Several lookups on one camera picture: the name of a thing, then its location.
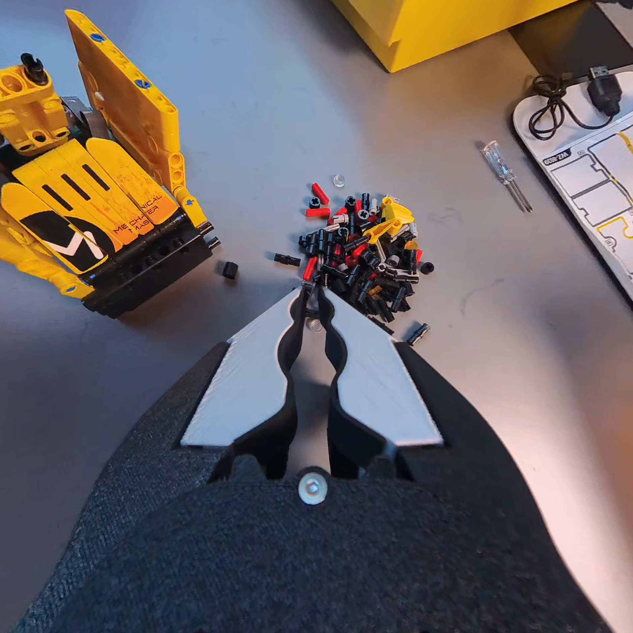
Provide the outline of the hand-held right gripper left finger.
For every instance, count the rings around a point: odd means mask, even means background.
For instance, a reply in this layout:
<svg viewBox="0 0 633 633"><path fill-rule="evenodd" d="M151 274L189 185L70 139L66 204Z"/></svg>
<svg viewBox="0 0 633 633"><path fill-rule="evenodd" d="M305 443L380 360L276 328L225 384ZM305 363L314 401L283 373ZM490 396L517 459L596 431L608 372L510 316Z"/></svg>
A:
<svg viewBox="0 0 633 633"><path fill-rule="evenodd" d="M181 446L228 447L281 410L288 380L279 352L295 324L290 311L299 293L294 289L228 340Z"/></svg>

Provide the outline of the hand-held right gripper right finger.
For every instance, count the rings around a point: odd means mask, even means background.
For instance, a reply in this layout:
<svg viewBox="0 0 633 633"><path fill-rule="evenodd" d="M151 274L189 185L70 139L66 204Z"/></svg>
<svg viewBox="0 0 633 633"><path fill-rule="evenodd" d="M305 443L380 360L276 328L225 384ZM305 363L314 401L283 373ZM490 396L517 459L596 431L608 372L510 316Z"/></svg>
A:
<svg viewBox="0 0 633 633"><path fill-rule="evenodd" d="M342 413L397 447L442 446L397 340L331 290L320 289L318 304Z"/></svg>

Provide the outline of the pile of black red pins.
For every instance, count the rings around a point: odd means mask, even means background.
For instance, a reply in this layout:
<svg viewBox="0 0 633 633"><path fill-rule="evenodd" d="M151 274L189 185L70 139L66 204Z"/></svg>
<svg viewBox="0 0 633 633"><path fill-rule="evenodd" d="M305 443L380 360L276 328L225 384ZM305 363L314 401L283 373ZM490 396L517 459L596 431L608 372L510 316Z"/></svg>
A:
<svg viewBox="0 0 633 633"><path fill-rule="evenodd" d="M302 280L331 290L348 305L393 335L396 315L411 310L420 277L435 271L418 243L415 216L398 197L361 192L347 196L333 210L324 188L314 182L305 210L309 219L323 224L297 240L305 255ZM402 220L400 233L376 244L363 238L367 229L392 218Z"/></svg>

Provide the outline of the yellow toy robot model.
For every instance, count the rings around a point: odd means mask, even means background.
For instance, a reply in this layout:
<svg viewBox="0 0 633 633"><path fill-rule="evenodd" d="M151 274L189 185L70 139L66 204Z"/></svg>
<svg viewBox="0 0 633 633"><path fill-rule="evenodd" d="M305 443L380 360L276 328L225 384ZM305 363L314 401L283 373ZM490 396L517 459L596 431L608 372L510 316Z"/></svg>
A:
<svg viewBox="0 0 633 633"><path fill-rule="evenodd" d="M117 319L210 258L178 110L88 17L65 11L89 98L40 59L1 69L1 261Z"/></svg>

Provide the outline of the grey desk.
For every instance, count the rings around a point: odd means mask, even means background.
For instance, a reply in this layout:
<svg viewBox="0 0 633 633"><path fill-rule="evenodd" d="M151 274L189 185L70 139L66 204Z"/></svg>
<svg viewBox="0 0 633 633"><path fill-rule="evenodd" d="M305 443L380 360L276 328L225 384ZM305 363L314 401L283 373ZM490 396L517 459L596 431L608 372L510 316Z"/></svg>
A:
<svg viewBox="0 0 633 633"><path fill-rule="evenodd" d="M187 186L221 246L120 320L1 263L1 631L141 415L296 287L273 256L314 225L318 182L338 205L371 191L416 212L435 271L396 336L430 325L416 351L494 428L577 582L631 632L632 310L511 133L535 74L512 36L391 75L329 1L2 1L1 66L31 52L82 99L67 7L178 108ZM533 213L483 157L492 140Z"/></svg>

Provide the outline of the yellow bent beam piece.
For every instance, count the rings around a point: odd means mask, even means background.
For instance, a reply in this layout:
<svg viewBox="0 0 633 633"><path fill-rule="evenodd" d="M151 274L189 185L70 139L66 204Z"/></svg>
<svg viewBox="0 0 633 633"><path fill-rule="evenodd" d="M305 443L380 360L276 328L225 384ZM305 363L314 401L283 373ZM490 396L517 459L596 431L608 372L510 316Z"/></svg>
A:
<svg viewBox="0 0 633 633"><path fill-rule="evenodd" d="M404 224L399 218L385 220L364 231L363 238L366 239L369 244L376 244L384 235L389 236L390 240L393 240L395 236L400 233L403 226Z"/></svg>

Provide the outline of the white book stand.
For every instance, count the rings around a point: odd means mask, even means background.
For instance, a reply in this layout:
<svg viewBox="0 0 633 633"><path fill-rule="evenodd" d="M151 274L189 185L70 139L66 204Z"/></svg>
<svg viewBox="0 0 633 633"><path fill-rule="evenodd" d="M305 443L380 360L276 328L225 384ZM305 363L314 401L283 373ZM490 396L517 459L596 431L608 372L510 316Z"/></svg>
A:
<svg viewBox="0 0 633 633"><path fill-rule="evenodd" d="M526 149L526 153L539 167L544 176L544 180L548 183L550 188L556 192L557 196L562 201L562 204L568 210L569 217L574 219L574 222L582 230L587 240L592 244L592 247L596 251L597 256L610 270L611 276L621 287L622 293L628 296L629 299L632 299L632 282L628 283L623 278L623 275L619 275L618 273L614 273L612 271L609 263L605 260L603 251L601 249L597 249L596 243L590 238L590 236L579 223L578 219L576 219L567 201L560 193L558 187L553 184L553 179L546 173L545 167L542 162L545 158L550 157L553 154L557 154L559 150L565 149L566 147L575 144L586 136L593 136L594 134L609 129L612 125L621 120L623 117L632 114L632 67L626 67L624 71L616 73L615 75L618 78L623 92L623 96L620 102L620 113L615 116L613 122L610 125L602 129L595 131L585 130L581 127L578 127L570 119L566 119L565 123L561 126L559 131L555 133L553 138L550 138L549 140L536 139L528 129L528 120L535 111L546 104L547 100L542 96L530 96L520 101L513 111L512 123L518 138L521 140L523 146Z"/></svg>

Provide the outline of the yellow plastic bin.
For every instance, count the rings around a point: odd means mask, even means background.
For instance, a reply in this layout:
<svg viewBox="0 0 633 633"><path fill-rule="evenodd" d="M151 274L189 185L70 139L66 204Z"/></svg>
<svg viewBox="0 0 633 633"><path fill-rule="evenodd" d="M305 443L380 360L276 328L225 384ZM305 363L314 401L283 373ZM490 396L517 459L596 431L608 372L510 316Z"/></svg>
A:
<svg viewBox="0 0 633 633"><path fill-rule="evenodd" d="M571 1L333 1L391 74Z"/></svg>

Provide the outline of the small clear-handled screwdriver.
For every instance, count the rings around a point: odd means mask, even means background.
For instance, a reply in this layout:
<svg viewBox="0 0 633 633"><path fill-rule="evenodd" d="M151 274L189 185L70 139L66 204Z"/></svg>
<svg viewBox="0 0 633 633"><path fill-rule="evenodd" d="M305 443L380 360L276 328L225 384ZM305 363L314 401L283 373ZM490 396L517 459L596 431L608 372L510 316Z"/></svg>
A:
<svg viewBox="0 0 633 633"><path fill-rule="evenodd" d="M517 176L508 166L497 140L492 140L486 143L480 151L490 168L494 171L497 179L510 193L520 210L528 214L533 213L533 207L520 189L517 182Z"/></svg>

